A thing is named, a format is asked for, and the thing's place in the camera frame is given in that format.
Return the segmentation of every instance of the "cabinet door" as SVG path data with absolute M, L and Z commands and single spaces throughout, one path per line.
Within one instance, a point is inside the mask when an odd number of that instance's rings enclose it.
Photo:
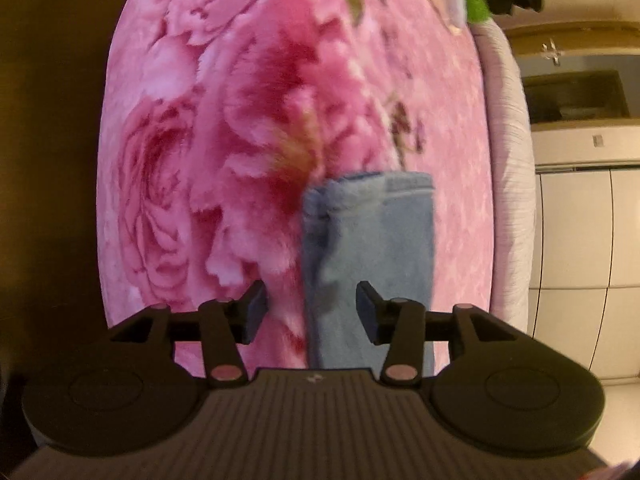
M 595 54 L 637 54 L 640 48 L 638 24 L 622 21 L 567 22 L 519 27 L 513 16 L 498 16 L 506 30 L 514 56 L 540 56 L 543 45 L 553 40 L 564 56 Z
M 591 365 L 606 289 L 541 290 L 534 338 L 585 368 Z
M 536 325 L 536 313 L 538 312 L 538 296 L 540 290 L 537 288 L 529 289 L 529 319 L 527 321 L 527 335 L 533 336 L 533 329 Z
M 531 265 L 530 288 L 540 288 L 542 272 L 542 190 L 540 176 L 536 175 L 536 233 L 533 239 L 533 263 Z
M 542 197 L 542 288 L 609 286 L 609 171 L 543 174 Z
M 600 378 L 640 373 L 640 288 L 610 288 L 591 371 Z
M 640 170 L 611 172 L 613 256 L 610 286 L 640 285 Z

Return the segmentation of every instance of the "circular pad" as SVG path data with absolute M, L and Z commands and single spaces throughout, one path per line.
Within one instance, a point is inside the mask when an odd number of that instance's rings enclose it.
M 436 377 L 431 403 L 454 432 L 487 450 L 549 456 L 586 446 L 604 410 L 598 380 L 536 342 L 485 342 Z
M 172 434 L 195 409 L 198 387 L 153 350 L 96 345 L 35 376 L 22 406 L 36 439 L 73 454 L 109 456 Z

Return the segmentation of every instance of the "rose pattern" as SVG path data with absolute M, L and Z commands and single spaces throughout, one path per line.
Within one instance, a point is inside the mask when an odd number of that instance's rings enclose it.
M 250 371 L 305 367 L 302 194 L 401 161 L 436 183 L 432 308 L 487 308 L 491 181 L 468 31 L 452 36 L 428 0 L 364 0 L 358 26 L 345 0 L 128 0 L 98 151 L 109 324 L 237 298 L 260 278 L 270 312 L 242 357 Z M 204 373 L 198 344 L 176 360 Z

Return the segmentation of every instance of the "white cabinet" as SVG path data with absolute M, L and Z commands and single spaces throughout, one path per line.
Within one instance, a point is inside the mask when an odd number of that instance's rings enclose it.
M 541 183 L 542 288 L 606 288 L 612 230 L 609 171 L 543 174 Z
M 541 290 L 534 337 L 589 368 L 598 340 L 606 292 L 604 288 Z
M 607 166 L 621 160 L 640 160 L 640 123 L 637 119 L 613 119 L 574 123 L 559 128 L 534 126 L 531 132 L 537 167 L 580 166 L 599 163 Z
M 538 311 L 538 288 L 529 289 L 529 318 L 527 320 L 527 335 L 533 336 L 533 329 L 536 325 L 536 313 Z
M 640 374 L 640 288 L 610 288 L 591 371 L 599 378 Z
M 531 265 L 530 288 L 540 288 L 542 272 L 542 190 L 540 176 L 536 175 L 536 233 L 533 239 L 533 263 Z
M 640 170 L 611 171 L 613 257 L 610 286 L 640 286 Z

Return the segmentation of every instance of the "ribbed black surface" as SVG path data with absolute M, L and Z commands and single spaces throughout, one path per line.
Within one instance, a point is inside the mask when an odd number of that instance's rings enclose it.
M 39 450 L 12 480 L 577 480 L 587 450 L 538 460 L 491 455 L 444 431 L 411 391 L 364 370 L 264 370 L 212 392 L 170 439 L 112 458 Z

